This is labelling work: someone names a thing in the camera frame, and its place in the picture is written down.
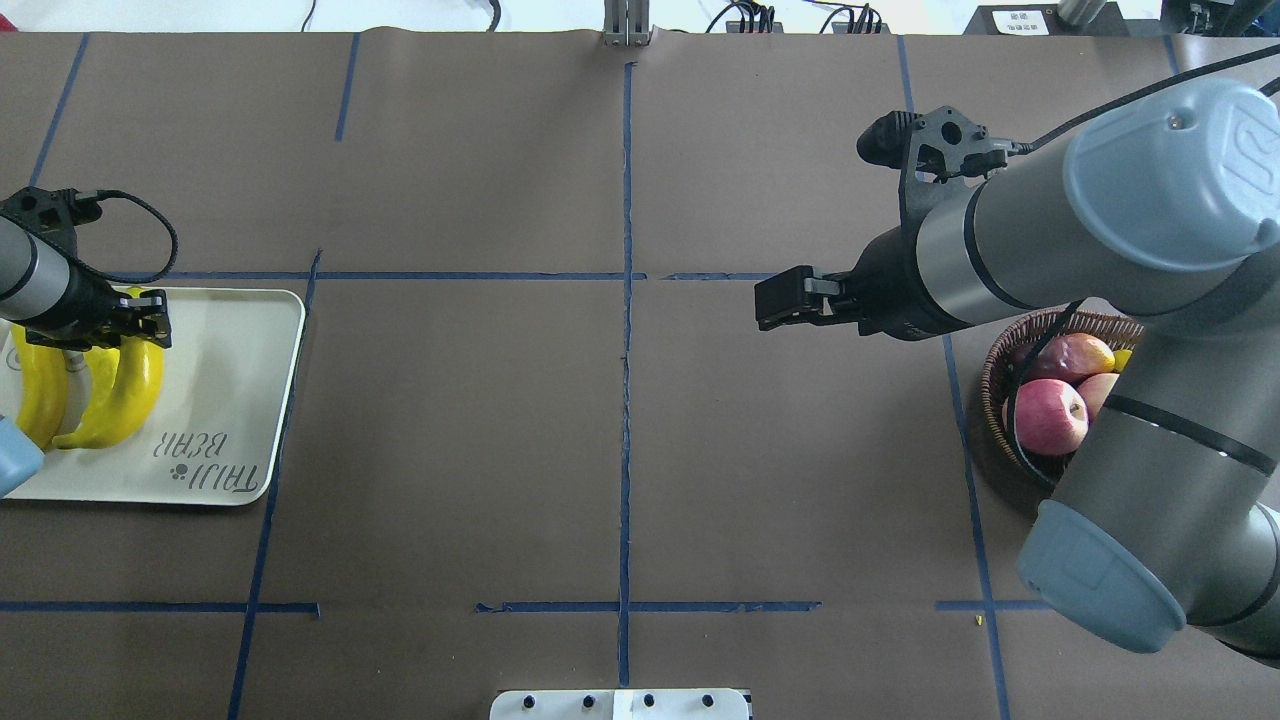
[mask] blue painter's tape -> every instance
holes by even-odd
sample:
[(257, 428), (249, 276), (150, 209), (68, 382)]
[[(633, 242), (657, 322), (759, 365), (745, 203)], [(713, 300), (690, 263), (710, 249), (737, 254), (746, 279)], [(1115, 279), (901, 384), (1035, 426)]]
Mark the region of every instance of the blue painter's tape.
[(480, 615), (503, 612), (617, 612), (617, 602), (503, 602), (498, 606), (476, 603)]
[(1169, 35), (1164, 36), (1164, 38), (1165, 38), (1165, 56), (1169, 58), (1169, 70), (1176, 76), (1183, 70), (1178, 65), (1178, 51), (1174, 49), (1174, 38), (1172, 36)]
[[(113, 272), (123, 278), (142, 279), (151, 273)], [(187, 270), (174, 272), (165, 278), (187, 281), (305, 281), (311, 273), (287, 270)], [(632, 279), (644, 281), (644, 273), (632, 273)], [(502, 272), (433, 272), (433, 270), (332, 270), (316, 273), (321, 281), (623, 281), (626, 273), (502, 273)]]
[(58, 133), (58, 123), (63, 119), (63, 111), (67, 109), (67, 99), (72, 96), (72, 86), (76, 85), (76, 76), (79, 73), (81, 61), (84, 60), (84, 50), (88, 49), (88, 33), (81, 35), (79, 47), (76, 50), (76, 59), (72, 60), (72, 69), (67, 72), (67, 82), (63, 83), (63, 94), (58, 97), (58, 106), (54, 109), (54, 118), (49, 120), (49, 132), (45, 133), (45, 142), (40, 145), (40, 154), (36, 155), (36, 168), (31, 170), (31, 182), (27, 184), (36, 184), (40, 179), (40, 173), (45, 169), (45, 158), (49, 156), (49, 149), (54, 145), (54, 135)]
[(973, 455), (969, 451), (969, 437), (964, 404), (960, 400), (960, 379), (956, 373), (955, 350), (951, 336), (942, 336), (942, 351), (947, 361), (947, 380), (951, 384), (951, 410), (955, 414), (956, 430), (960, 433), (960, 448), (964, 454), (964, 479), (969, 492), (969, 521), (973, 525), (974, 555), (978, 561), (978, 582), (982, 584), (983, 611), (987, 616), (987, 644), (991, 647), (992, 675), (996, 683), (996, 702), (1000, 706), (1000, 719), (1010, 720), (1009, 693), (1005, 688), (1005, 661), (1000, 652), (1000, 628), (996, 605), (991, 592), (991, 569), (987, 566), (987, 543), (982, 534), (982, 510), (978, 507), (978, 487), (973, 478)]
[(772, 273), (672, 273), (664, 281), (767, 281)]
[[(781, 602), (631, 602), (630, 612), (810, 612), (822, 607), (817, 601)], [(490, 606), (476, 603), (480, 615), (503, 612), (618, 612), (618, 602), (503, 602)]]
[(783, 602), (632, 602), (632, 612), (812, 612), (817, 601)]
[(983, 612), (988, 607), (995, 607), (1000, 612), (1053, 610), (1039, 600), (996, 600), (991, 603), (980, 600), (940, 600), (933, 605), (938, 612)]
[[(316, 279), (320, 274), (320, 256), (321, 251), (317, 250), (315, 256), (311, 259), (306, 299), (302, 301), (303, 318), (306, 319), (302, 325), (300, 351), (301, 346), (305, 346), (307, 340), (307, 327), (310, 325), (311, 318), (311, 302), (315, 299)], [(266, 510), (262, 512), (262, 532), (257, 541), (257, 557), (253, 561), (253, 579), (251, 580), (248, 589), (248, 607), (244, 610), (244, 628), (241, 632), (241, 648), (236, 660), (236, 676), (232, 680), (232, 698), (227, 707), (228, 720), (236, 720), (239, 717), (239, 705), (244, 692), (244, 674), (248, 671), (248, 653), (253, 643), (253, 624), (257, 619), (259, 597), (262, 592), (262, 571), (266, 568), (266, 551), (271, 541), (271, 521), (275, 518), (275, 502), (280, 492), (280, 466), (283, 465), (282, 459), (284, 455), (284, 439), (289, 433), (289, 425), (293, 420), (293, 406), (297, 400), (297, 368), (294, 368), (293, 373), (293, 382), (289, 383), (289, 397), (284, 406), (284, 419), (280, 423), (280, 441), (279, 445), (275, 446), (275, 468), (271, 471), (271, 486), (266, 491)]]
[[(328, 272), (323, 281), (623, 281), (627, 273)], [(639, 273), (634, 279), (646, 279)]]
[(244, 612), (243, 602), (5, 601), (0, 612)]
[(622, 482), (618, 532), (618, 687), (631, 684), (631, 81), (635, 63), (622, 68)]
[(911, 95), (911, 67), (906, 61), (906, 37), (897, 36), (897, 64), (902, 70), (902, 97), (906, 100), (906, 111), (915, 111), (915, 97)]
[[(0, 612), (244, 612), (246, 602), (0, 601)], [(259, 612), (320, 616), (315, 602), (262, 603)]]
[(347, 131), (347, 105), (351, 104), (351, 83), (356, 78), (356, 58), (360, 56), (360, 33), (351, 33), (351, 55), (347, 58), (347, 82), (342, 86), (342, 105), (338, 108), (338, 129), (333, 132), (334, 142), (342, 142)]

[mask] white mounting plate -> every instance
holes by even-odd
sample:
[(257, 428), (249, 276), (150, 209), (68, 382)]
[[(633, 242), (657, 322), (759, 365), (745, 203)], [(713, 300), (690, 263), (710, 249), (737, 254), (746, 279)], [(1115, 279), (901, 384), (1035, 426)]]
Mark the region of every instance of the white mounting plate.
[[(275, 469), (305, 310), (287, 290), (164, 288), (173, 347), (142, 429), (105, 450), (51, 450), (45, 466), (5, 498), (247, 505)], [(0, 345), (0, 413), (22, 405), (9, 324)], [(90, 378), (67, 356), (70, 395), (61, 432), (79, 421)]]
[(1001, 35), (1048, 35), (1048, 23), (1039, 10), (992, 10), (991, 19)]
[(507, 691), (494, 698), (489, 720), (750, 720), (749, 697), (730, 688)]

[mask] wicker basket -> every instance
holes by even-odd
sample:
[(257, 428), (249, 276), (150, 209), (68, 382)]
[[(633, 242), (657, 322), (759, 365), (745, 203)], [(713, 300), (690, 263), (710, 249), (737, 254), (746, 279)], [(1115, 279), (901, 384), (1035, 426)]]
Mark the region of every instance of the wicker basket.
[[(1014, 379), (1014, 351), (1034, 342), (1053, 324), (1057, 316), (1059, 310), (1047, 310), (1021, 318), (996, 338), (996, 343), (987, 354), (987, 361), (982, 366), (982, 377), (978, 383), (980, 427), (973, 428), (970, 424), (970, 433), (977, 429), (980, 445), (987, 446), (984, 448), (987, 452), (975, 455), (982, 465), (983, 475), (992, 480), (997, 489), (1000, 489), (1000, 479), (1016, 479), (1019, 483), (1030, 484), (1044, 497), (1053, 489), (1043, 487), (1043, 480), (1024, 470), (1018, 462), (1018, 456), (1005, 437), (1005, 424), (1000, 415), (1001, 406), (1009, 398)], [(1133, 350), (1142, 338), (1142, 325), (1116, 315), (1076, 313), (1061, 332), (1061, 334), (1069, 333), (1089, 333), (1111, 346), (1111, 350)], [(1062, 473), (1066, 471), (1071, 456), (1048, 457), (1028, 452), (1027, 459), (1056, 484)]]

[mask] banana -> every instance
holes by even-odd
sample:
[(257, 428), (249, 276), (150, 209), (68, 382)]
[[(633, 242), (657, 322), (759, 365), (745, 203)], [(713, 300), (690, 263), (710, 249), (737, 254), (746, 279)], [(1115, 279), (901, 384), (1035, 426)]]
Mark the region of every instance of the banana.
[(10, 334), (22, 368), (22, 409), (17, 424), (31, 442), (47, 450), (67, 410), (67, 359), (56, 347), (27, 342), (27, 328), (22, 325), (13, 325)]
[[(141, 288), (129, 288), (137, 297)], [(164, 380), (164, 348), (154, 342), (125, 337), (120, 348), (95, 347), (84, 354), (93, 387), (88, 406), (74, 432), (55, 436), (58, 450), (111, 447), (128, 438), (147, 420), (160, 397)]]

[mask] apple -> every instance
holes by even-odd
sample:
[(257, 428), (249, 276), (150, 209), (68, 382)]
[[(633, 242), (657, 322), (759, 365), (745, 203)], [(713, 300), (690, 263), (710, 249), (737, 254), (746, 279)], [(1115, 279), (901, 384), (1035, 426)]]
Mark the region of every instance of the apple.
[[(1005, 406), (1007, 423), (1007, 404)], [(1070, 384), (1041, 378), (1018, 388), (1018, 443), (1039, 455), (1075, 452), (1089, 430), (1088, 407)]]
[(1116, 386), (1116, 380), (1120, 379), (1119, 373), (1098, 373), (1091, 378), (1085, 378), (1075, 392), (1080, 393), (1084, 398), (1085, 407), (1089, 409), (1089, 421), (1098, 419), (1098, 413), (1102, 411), (1102, 404), (1106, 401), (1107, 396), (1111, 395), (1111, 388)]
[[(1027, 357), (1030, 346), (1014, 351), (1014, 368)], [(1071, 333), (1048, 341), (1027, 369), (1027, 379), (1052, 378), (1068, 383), (1083, 380), (1098, 373), (1110, 373), (1116, 364), (1115, 354), (1106, 342), (1088, 334)]]

